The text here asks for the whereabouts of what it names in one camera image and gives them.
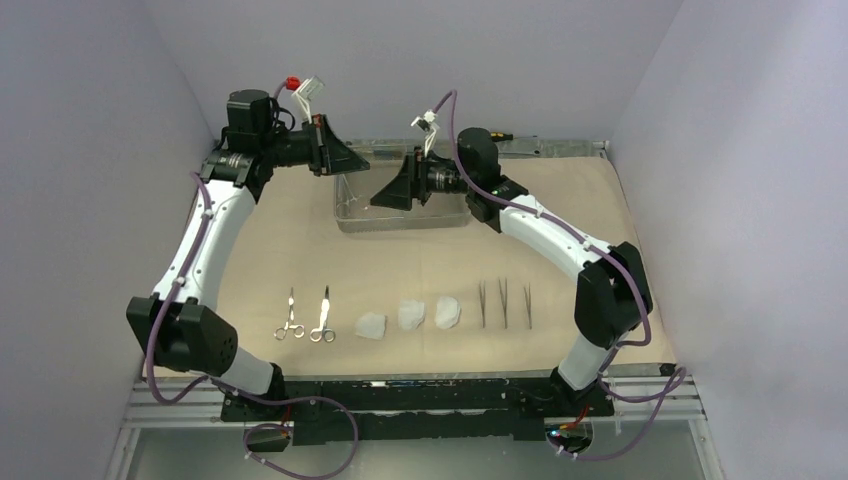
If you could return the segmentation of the white gauze pad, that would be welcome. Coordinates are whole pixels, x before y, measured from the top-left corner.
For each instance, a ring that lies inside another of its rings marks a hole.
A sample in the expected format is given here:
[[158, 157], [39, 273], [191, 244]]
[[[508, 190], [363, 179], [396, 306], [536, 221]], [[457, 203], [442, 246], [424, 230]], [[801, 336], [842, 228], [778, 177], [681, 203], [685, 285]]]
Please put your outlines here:
[[382, 340], [385, 336], [387, 316], [368, 312], [355, 322], [355, 334], [369, 340]]
[[442, 330], [453, 328], [460, 319], [461, 304], [451, 296], [442, 296], [436, 304], [435, 325]]
[[398, 326], [404, 331], [413, 331], [426, 317], [426, 304], [419, 300], [404, 299], [398, 306]]

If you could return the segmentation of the beige cloth wrap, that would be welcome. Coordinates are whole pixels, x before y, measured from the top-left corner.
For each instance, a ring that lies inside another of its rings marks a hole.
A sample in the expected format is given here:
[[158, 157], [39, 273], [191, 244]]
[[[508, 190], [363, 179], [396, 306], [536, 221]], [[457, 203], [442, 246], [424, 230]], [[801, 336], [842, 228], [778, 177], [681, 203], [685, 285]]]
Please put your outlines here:
[[[242, 227], [227, 262], [216, 312], [239, 344], [286, 375], [363, 378], [372, 374], [435, 374], [550, 370], [578, 336], [571, 278], [524, 243], [490, 227], [346, 234], [334, 217], [331, 177], [304, 167], [278, 170]], [[509, 282], [509, 328], [503, 328], [498, 279]], [[478, 283], [486, 281], [487, 323], [480, 324]], [[533, 329], [527, 328], [523, 287], [532, 285]], [[314, 343], [325, 286], [334, 342]], [[294, 288], [303, 338], [273, 337]], [[461, 304], [459, 322], [439, 329], [440, 297]], [[413, 331], [398, 326], [401, 300], [426, 304]], [[387, 316], [382, 340], [355, 334], [355, 322]]]

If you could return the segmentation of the thin steel tweezers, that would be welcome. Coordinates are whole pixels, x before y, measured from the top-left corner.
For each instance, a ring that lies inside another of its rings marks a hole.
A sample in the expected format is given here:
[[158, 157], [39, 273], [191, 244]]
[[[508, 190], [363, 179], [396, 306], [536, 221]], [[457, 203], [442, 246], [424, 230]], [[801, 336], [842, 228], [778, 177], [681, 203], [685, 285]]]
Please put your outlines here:
[[501, 304], [503, 328], [509, 328], [509, 282], [506, 277], [498, 279], [499, 299]]

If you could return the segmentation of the surgical scissors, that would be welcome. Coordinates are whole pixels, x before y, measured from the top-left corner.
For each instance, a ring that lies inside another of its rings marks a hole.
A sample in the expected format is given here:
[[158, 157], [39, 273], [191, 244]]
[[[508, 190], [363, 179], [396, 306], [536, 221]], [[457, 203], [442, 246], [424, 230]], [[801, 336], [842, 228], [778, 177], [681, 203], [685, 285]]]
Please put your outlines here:
[[330, 307], [330, 288], [326, 285], [320, 306], [318, 326], [309, 332], [309, 339], [314, 343], [335, 341], [336, 333], [328, 324]]

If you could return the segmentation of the surgical forceps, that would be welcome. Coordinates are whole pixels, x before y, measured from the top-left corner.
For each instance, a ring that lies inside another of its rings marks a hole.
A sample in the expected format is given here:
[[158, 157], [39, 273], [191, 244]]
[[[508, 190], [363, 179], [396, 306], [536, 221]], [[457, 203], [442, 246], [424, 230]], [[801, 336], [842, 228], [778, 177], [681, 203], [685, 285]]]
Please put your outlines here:
[[288, 336], [296, 339], [303, 338], [305, 335], [305, 327], [298, 324], [295, 318], [295, 295], [294, 288], [291, 287], [288, 296], [288, 311], [283, 324], [274, 330], [273, 337], [277, 341], [283, 341]]

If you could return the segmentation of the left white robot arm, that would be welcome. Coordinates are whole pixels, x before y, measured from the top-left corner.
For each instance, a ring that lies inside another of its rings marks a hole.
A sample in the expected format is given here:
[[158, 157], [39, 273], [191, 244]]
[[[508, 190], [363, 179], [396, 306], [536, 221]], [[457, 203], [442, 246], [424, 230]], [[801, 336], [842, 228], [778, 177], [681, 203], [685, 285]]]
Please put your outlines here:
[[168, 403], [155, 380], [158, 367], [196, 374], [248, 398], [264, 420], [287, 406], [281, 368], [242, 348], [237, 330], [216, 312], [227, 262], [239, 233], [277, 168], [304, 165], [316, 176], [368, 169], [369, 164], [311, 109], [315, 78], [290, 90], [298, 128], [281, 122], [277, 93], [245, 89], [230, 94], [227, 125], [193, 174], [197, 197], [183, 238], [166, 272], [146, 297], [134, 297], [126, 318], [144, 352], [154, 398]]

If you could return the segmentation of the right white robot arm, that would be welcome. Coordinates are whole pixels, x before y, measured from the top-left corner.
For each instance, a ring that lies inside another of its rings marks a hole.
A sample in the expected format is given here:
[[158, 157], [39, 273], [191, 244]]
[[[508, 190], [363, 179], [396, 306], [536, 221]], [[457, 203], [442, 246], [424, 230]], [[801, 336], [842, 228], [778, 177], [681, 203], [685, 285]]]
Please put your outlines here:
[[574, 415], [585, 407], [603, 371], [641, 327], [650, 342], [652, 299], [637, 247], [596, 239], [553, 214], [529, 190], [502, 173], [497, 135], [483, 128], [462, 130], [452, 158], [428, 146], [408, 153], [397, 175], [371, 205], [411, 210], [431, 195], [462, 194], [472, 216], [542, 255], [576, 284], [574, 321], [578, 336], [553, 369], [551, 401]]

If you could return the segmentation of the flat metal wrench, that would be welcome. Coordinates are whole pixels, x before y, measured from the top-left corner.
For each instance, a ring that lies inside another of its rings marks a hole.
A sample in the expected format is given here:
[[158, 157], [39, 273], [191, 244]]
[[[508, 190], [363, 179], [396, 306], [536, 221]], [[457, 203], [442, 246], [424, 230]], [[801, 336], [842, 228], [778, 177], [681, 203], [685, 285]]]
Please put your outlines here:
[[503, 151], [504, 155], [509, 155], [511, 157], [540, 157], [541, 152], [539, 150], [521, 150], [521, 151]]

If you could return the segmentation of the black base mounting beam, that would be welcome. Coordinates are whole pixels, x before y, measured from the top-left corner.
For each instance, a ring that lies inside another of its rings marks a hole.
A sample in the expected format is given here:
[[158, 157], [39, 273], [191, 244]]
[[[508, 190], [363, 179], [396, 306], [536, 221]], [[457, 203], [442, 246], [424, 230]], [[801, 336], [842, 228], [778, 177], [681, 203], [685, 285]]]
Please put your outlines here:
[[351, 376], [294, 376], [284, 381], [292, 406], [224, 396], [225, 423], [288, 420], [296, 446], [361, 440], [508, 437], [541, 441], [548, 427], [611, 418], [598, 387], [568, 394], [546, 370]]

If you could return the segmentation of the yellow handled screwdriver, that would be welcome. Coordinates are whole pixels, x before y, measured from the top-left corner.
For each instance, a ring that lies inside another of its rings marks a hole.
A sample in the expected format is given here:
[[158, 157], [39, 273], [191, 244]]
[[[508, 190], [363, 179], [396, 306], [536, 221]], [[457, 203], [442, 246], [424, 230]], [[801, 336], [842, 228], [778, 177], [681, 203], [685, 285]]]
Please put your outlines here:
[[506, 142], [512, 141], [514, 139], [513, 134], [503, 133], [503, 132], [492, 132], [491, 139], [494, 142]]

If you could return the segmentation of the aluminium frame rail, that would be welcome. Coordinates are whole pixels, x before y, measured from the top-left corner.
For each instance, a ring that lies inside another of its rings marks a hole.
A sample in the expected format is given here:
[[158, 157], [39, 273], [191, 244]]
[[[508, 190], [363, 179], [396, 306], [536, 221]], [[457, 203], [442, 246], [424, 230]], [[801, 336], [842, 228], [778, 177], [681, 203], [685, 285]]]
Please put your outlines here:
[[[413, 378], [411, 380], [378, 379], [366, 381], [366, 384], [376, 382], [376, 388], [387, 389], [390, 383], [396, 383], [402, 388], [411, 388], [411, 382], [424, 382], [425, 386], [435, 386], [438, 381], [448, 382], [448, 386], [458, 386], [460, 380], [483, 380], [480, 378], [464, 378], [458, 376], [436, 375], [430, 378]], [[666, 383], [668, 377], [654, 376], [615, 376], [611, 378], [611, 390], [624, 397], [647, 396], [655, 389], [660, 389]], [[168, 395], [179, 393], [190, 382], [187, 378], [166, 378], [162, 385]], [[590, 427], [597, 432], [600, 426], [611, 424], [614, 428], [616, 438], [623, 435], [625, 426], [636, 426], [637, 433], [647, 424], [650, 414], [654, 411], [658, 399], [644, 403], [628, 403], [614, 397], [598, 400], [598, 406], [590, 406], [582, 420], [575, 427], [577, 433], [588, 434]], [[118, 439], [116, 440], [105, 479], [128, 479], [132, 459], [135, 456], [138, 440], [143, 430], [151, 429], [248, 429], [265, 421], [259, 420], [223, 420], [223, 407], [231, 402], [225, 400], [224, 393], [217, 387], [204, 384], [196, 386], [182, 400], [174, 405], [163, 405], [156, 401], [151, 390], [144, 382], [137, 382], [130, 394], [129, 403], [126, 407]], [[380, 419], [396, 419], [401, 415], [401, 410], [352, 410], [353, 413], [372, 415]], [[425, 410], [410, 410], [411, 413], [426, 413], [433, 417], [449, 415], [465, 415], [481, 417], [484, 414], [483, 407], [471, 409], [459, 408], [436, 408]], [[543, 417], [546, 427], [557, 426], [577, 421], [577, 414], [565, 416]], [[669, 393], [654, 417], [652, 425], [661, 422], [683, 422], [689, 429], [693, 438], [693, 445], [697, 455], [698, 464], [705, 479], [726, 479], [715, 449], [711, 431], [708, 426], [706, 411], [698, 391], [697, 385], [691, 376], [686, 376], [681, 384]]]

